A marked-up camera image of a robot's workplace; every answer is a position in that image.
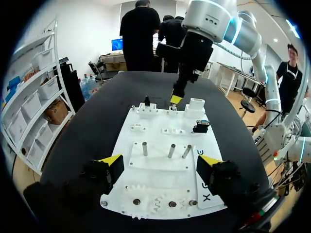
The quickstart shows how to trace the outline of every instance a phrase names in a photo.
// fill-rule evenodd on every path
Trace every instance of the black connector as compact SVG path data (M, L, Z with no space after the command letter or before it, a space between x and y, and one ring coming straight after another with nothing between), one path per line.
M192 129L194 133L207 133L210 126L208 120L197 120L196 124Z

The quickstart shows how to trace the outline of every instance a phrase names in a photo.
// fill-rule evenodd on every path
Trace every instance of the black t-shirt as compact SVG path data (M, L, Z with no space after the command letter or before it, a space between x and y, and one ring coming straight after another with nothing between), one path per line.
M169 19L160 24L159 41L165 37L166 44L180 47L182 40L186 36L186 29L181 26L182 20Z
M125 14L121 21L123 51L153 54L153 32L160 26L159 14L150 7L137 7Z
M298 72L296 78L293 74L288 74L287 65L288 70L290 70L292 73L296 74ZM298 93L298 89L300 88L302 72L298 69L297 66L292 67L289 65L289 62L282 62L277 69L276 74L278 75L278 77L283 77L279 88L281 100L288 101L290 103L294 102L294 99Z

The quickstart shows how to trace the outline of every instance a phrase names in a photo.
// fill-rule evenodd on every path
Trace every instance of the ceiling light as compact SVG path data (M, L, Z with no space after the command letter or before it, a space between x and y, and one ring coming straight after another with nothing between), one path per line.
M291 31L294 33L294 35L300 39L300 36L298 35L298 32L296 31L296 27L292 25L292 23L286 19L286 22L288 23L288 25L290 26L291 28Z

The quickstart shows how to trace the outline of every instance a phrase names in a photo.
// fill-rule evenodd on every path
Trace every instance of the man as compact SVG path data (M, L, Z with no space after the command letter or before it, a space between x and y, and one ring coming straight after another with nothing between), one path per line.
M297 66L298 51L292 44L288 44L287 49L290 60L288 62L282 62L276 72L277 80L283 77L279 88L283 113L289 113L291 111L302 80L302 72L298 69ZM309 88L307 87L305 98L309 96L310 92ZM267 113L265 112L261 116L255 127L252 129L252 133L257 130L259 125L264 124L266 115Z
M166 44L174 47L180 47L181 42L187 34L185 28L181 26L183 17L177 16L171 19L169 16L164 16L163 23L160 25L159 41L166 39ZM166 59L167 65L164 69L167 73L178 72L178 61L174 59Z
M139 0L121 21L123 53L128 71L151 71L154 61L153 35L160 26L159 14L149 0Z

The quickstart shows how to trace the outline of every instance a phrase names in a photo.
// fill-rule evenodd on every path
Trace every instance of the black table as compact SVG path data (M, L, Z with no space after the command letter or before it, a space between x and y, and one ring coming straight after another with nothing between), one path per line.
M40 182L61 187L64 181L77 178L87 161L111 156L130 107L138 106L148 95L158 108L168 109L177 77L170 73L124 72L107 82L82 106L59 137ZM267 189L268 179L251 134L222 92L206 79L189 83L185 92L177 109L183 110L190 98L205 99L205 110L223 160L234 161L243 176L258 182L261 191ZM236 220L227 209L184 220L137 220L103 209L99 200L91 212L81 217L81 222L94 232L171 232L170 227L180 232L230 232Z

